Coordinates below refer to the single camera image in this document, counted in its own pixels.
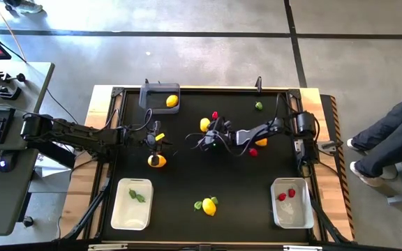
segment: wooden board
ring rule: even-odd
[[[109,85],[96,85],[93,89],[91,102],[89,103],[89,110],[86,119],[86,126],[92,126],[95,128],[102,128],[105,126],[108,108],[110,106],[111,91],[115,86]],[[183,86],[183,88],[200,88],[200,86]],[[222,89],[231,89],[233,87],[219,87]],[[308,88],[300,89],[302,105],[305,110],[314,113],[315,117],[319,120],[320,124],[320,142],[329,140],[327,123],[325,121],[325,115],[322,108],[322,102],[320,100],[320,94],[318,89]],[[76,165],[87,161],[88,155],[83,155],[77,160]],[[333,157],[321,154],[320,159],[326,165],[336,169]],[[322,208],[328,215],[333,224],[339,229],[339,231],[349,240],[352,240],[352,230],[350,228],[349,219],[347,217],[347,209],[345,208],[345,202],[341,191],[341,184],[338,177],[322,165],[316,165],[315,171],[317,174],[318,187],[320,191],[320,198],[322,202]],[[68,196],[66,197],[62,219],[60,222],[61,235],[66,235],[82,217],[89,205],[89,198],[91,195],[91,188],[96,173],[96,164],[89,163],[74,171],[72,179],[69,185]],[[99,212],[94,215],[94,221],[91,228],[91,236],[96,233],[98,224]],[[318,238],[320,236],[318,225],[315,225],[314,233]]]

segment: wooden table frame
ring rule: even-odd
[[[107,121],[107,115],[109,112],[110,106],[114,106],[114,108],[119,108],[121,106],[121,97],[117,97],[113,99],[112,102],[112,94],[113,87],[126,87],[126,88],[140,88],[140,86],[101,86],[96,85],[93,89],[93,95],[91,98],[91,102],[89,104],[89,110],[86,119],[86,126],[92,126],[94,128],[102,128],[105,126]],[[199,88],[208,88],[208,89],[252,89],[256,90],[255,87],[231,87],[231,86],[221,86],[221,87],[212,87],[212,86],[182,86],[182,89],[199,89]],[[287,90],[288,88],[263,88],[263,89],[280,89]],[[320,94],[318,89],[299,89],[301,95],[301,103],[303,105],[303,109],[315,114],[315,117],[318,119],[320,124],[320,135],[319,142],[329,141],[329,134],[327,129],[327,123],[325,121],[325,115],[322,108],[322,103],[320,100]],[[117,116],[115,116],[111,122],[111,126],[116,126],[118,121]],[[80,156],[76,165],[80,163],[86,162],[90,159],[90,156],[84,154]],[[320,154],[320,159],[326,165],[333,167],[336,169],[336,164],[334,158],[331,156],[327,156],[325,154]],[[62,236],[66,235],[78,222],[78,220],[82,217],[84,212],[86,211],[91,198],[94,196],[94,193],[97,192],[93,190],[94,181],[96,177],[96,162],[91,162],[87,165],[76,169],[73,172],[72,179],[68,189],[68,195],[66,197],[63,213],[61,216],[61,233]],[[108,165],[105,164],[103,167],[100,167],[99,174],[101,177],[106,177]],[[340,163],[340,168],[345,168],[343,163]],[[330,220],[333,222],[334,226],[340,231],[340,233],[349,240],[353,240],[353,229],[351,225],[351,210],[350,203],[348,198],[344,198],[343,192],[341,189],[341,183],[339,178],[326,167],[322,165],[315,165],[314,167],[315,177],[318,184],[320,202],[322,204],[323,211],[328,215]],[[103,185],[103,180],[99,183],[99,188]],[[98,207],[93,216],[93,221],[91,224],[91,229],[88,233],[89,238],[93,238],[97,232],[99,218],[100,218],[101,206]],[[318,224],[315,224],[313,228],[313,233],[315,237],[320,240],[321,233]]]

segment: gray desk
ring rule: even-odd
[[[6,103],[29,112],[39,112],[45,96],[45,90],[49,84],[53,63],[28,63],[14,61],[0,61],[0,70],[5,70],[11,75],[23,73],[29,80],[27,84],[20,84],[22,93],[15,101],[0,99],[0,103]],[[25,149],[25,142],[20,137],[22,127],[22,112],[15,113],[7,139],[7,144],[0,145],[1,149]],[[17,222],[26,198],[29,182],[37,150],[23,150],[18,156],[16,168],[8,173],[0,172],[0,235],[9,235]]]

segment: person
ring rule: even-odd
[[[4,0],[4,3],[11,6],[20,13],[39,13],[43,6],[27,0]]]
[[[365,184],[382,185],[383,167],[402,162],[402,102],[387,115],[347,141],[347,146],[368,154],[351,162],[350,170]]]

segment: black table surface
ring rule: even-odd
[[[144,110],[138,105],[138,93],[128,93],[124,124],[143,123]],[[200,119],[213,112],[231,120],[234,130],[251,129],[274,117],[275,93],[256,96],[251,92],[199,93],[182,91],[177,114],[154,115],[166,140],[166,166],[148,166],[150,154],[145,147],[128,147],[118,155],[107,217],[102,237],[106,241],[169,241],[209,243],[307,242],[305,229],[282,229],[275,225],[270,186],[276,178],[297,176],[292,138],[276,135],[268,146],[258,148],[256,158],[249,154],[234,157],[223,147],[213,151],[190,150],[199,137],[184,141],[192,132],[200,132]],[[254,108],[256,101],[264,109]],[[279,101],[278,115],[287,107]],[[154,187],[149,226],[142,231],[111,227],[117,184],[122,178],[146,178]],[[194,211],[196,201],[215,196],[219,204],[214,217]]]

